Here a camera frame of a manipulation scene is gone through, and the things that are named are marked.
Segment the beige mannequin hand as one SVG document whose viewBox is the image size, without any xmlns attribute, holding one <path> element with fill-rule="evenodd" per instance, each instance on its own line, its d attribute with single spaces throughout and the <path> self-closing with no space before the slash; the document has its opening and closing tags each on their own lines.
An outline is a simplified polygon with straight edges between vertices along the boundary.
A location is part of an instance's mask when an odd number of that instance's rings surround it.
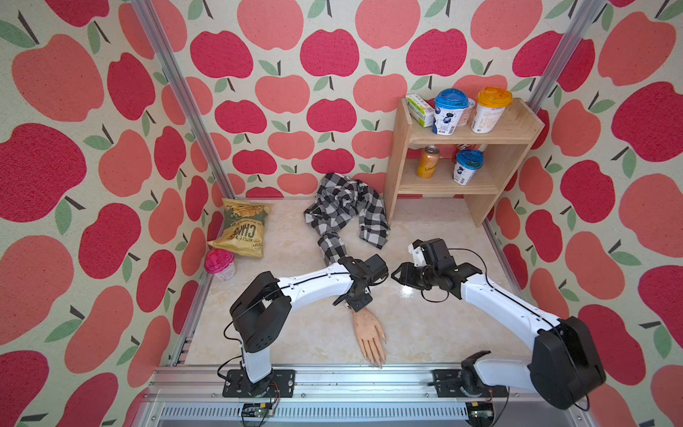
<svg viewBox="0 0 683 427">
<path fill-rule="evenodd" d="M 350 310 L 354 334 L 365 360 L 373 367 L 382 368 L 386 362 L 386 334 L 382 323 L 369 309 Z"/>
</svg>

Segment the black white plaid shirt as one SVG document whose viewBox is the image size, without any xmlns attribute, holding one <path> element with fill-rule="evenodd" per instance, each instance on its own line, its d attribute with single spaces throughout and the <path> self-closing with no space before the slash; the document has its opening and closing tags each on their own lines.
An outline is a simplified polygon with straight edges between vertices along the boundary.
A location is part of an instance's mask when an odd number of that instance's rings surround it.
<svg viewBox="0 0 683 427">
<path fill-rule="evenodd" d="M 359 238 L 381 249 L 391 233 L 381 195 L 367 183 L 341 174 L 326 174 L 315 202 L 303 212 L 304 221 L 318 233 L 318 247 L 331 265 L 347 255 L 340 232 L 359 219 Z"/>
</svg>

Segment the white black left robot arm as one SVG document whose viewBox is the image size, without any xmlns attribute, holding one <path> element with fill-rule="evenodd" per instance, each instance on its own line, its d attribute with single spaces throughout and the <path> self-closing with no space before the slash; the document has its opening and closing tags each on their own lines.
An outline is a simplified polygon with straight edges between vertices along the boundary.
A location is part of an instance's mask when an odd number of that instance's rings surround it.
<svg viewBox="0 0 683 427">
<path fill-rule="evenodd" d="M 298 309 L 334 297 L 352 312 L 352 325 L 360 350 L 374 366 L 382 366 L 386 335 L 381 322 L 367 306 L 370 288 L 389 276 L 377 254 L 366 261 L 344 256 L 323 270 L 298 277 L 275 278 L 260 273 L 229 309 L 231 327 L 241 344 L 242 368 L 251 384 L 266 384 L 272 374 L 270 345 L 276 341 L 288 316 Z"/>
</svg>

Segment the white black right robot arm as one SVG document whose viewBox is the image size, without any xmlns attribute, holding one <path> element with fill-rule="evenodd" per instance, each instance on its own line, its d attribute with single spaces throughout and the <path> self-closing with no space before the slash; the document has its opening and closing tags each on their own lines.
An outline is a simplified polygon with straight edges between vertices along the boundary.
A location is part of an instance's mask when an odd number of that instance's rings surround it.
<svg viewBox="0 0 683 427">
<path fill-rule="evenodd" d="M 402 263 L 391 277 L 420 291 L 434 286 L 473 305 L 515 334 L 530 350 L 518 358 L 501 358 L 482 350 L 461 363 L 454 380 L 438 381 L 458 387 L 471 397 L 489 387 L 534 391 L 558 409 L 568 409 L 606 382 L 590 329 L 579 318 L 560 318 L 543 311 L 489 281 L 469 264 L 439 269 L 435 265 Z"/>
</svg>

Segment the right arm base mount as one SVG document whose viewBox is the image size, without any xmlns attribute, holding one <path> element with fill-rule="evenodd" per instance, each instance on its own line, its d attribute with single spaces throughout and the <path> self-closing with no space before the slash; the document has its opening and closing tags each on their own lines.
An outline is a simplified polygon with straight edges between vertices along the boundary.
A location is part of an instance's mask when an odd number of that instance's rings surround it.
<svg viewBox="0 0 683 427">
<path fill-rule="evenodd" d="M 474 353 L 462 361 L 458 369 L 432 370 L 432 380 L 428 386 L 435 388 L 439 398 L 508 398 L 510 391 L 507 387 L 485 385 L 474 368 L 476 361 L 490 353 L 490 350 Z"/>
</svg>

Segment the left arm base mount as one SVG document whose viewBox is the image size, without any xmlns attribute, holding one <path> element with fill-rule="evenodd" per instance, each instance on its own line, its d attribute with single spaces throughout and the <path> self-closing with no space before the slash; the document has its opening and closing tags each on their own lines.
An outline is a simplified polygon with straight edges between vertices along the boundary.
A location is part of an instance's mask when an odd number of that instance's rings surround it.
<svg viewBox="0 0 683 427">
<path fill-rule="evenodd" d="M 274 369 L 263 379 L 252 383 L 245 368 L 231 369 L 224 378 L 224 398 L 292 398 L 295 389 L 295 374 L 292 369 Z"/>
</svg>

